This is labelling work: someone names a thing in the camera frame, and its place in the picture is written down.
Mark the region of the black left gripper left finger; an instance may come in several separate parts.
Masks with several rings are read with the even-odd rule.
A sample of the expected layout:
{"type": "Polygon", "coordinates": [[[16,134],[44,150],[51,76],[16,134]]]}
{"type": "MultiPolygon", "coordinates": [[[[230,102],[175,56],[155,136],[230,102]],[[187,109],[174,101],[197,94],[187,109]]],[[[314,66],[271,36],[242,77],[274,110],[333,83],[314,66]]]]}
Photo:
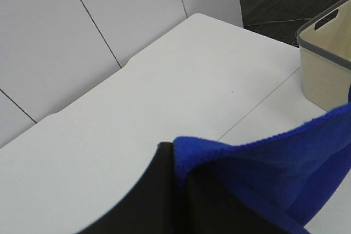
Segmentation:
{"type": "Polygon", "coordinates": [[[174,183],[173,154],[172,143],[159,143],[132,189],[79,233],[189,233],[174,183]]]}

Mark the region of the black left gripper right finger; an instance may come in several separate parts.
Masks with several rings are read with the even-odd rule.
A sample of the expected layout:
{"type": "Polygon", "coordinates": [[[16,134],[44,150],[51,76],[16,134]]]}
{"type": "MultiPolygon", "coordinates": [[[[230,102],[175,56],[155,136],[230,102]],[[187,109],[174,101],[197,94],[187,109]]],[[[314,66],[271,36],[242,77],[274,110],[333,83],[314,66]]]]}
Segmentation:
{"type": "Polygon", "coordinates": [[[286,233],[233,196],[206,167],[185,184],[185,233],[286,233]]]}

